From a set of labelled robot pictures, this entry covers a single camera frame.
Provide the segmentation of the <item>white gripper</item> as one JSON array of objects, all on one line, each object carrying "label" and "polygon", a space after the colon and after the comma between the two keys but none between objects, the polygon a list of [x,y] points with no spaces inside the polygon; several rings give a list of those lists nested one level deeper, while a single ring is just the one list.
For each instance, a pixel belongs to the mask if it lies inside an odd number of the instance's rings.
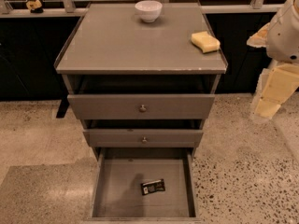
[{"label": "white gripper", "polygon": [[[268,30],[269,23],[252,35],[247,40],[247,45],[265,48]],[[259,76],[250,105],[250,118],[255,122],[270,120],[298,88],[299,64],[273,60]]]}]

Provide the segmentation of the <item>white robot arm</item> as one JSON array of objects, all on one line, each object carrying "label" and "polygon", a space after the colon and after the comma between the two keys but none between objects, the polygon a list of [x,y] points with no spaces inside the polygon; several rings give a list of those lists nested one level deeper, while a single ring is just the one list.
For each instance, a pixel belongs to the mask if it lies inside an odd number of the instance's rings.
[{"label": "white robot arm", "polygon": [[271,119],[299,88],[299,0],[286,0],[247,45],[266,48],[267,56],[277,62],[269,69],[254,109],[256,115]]}]

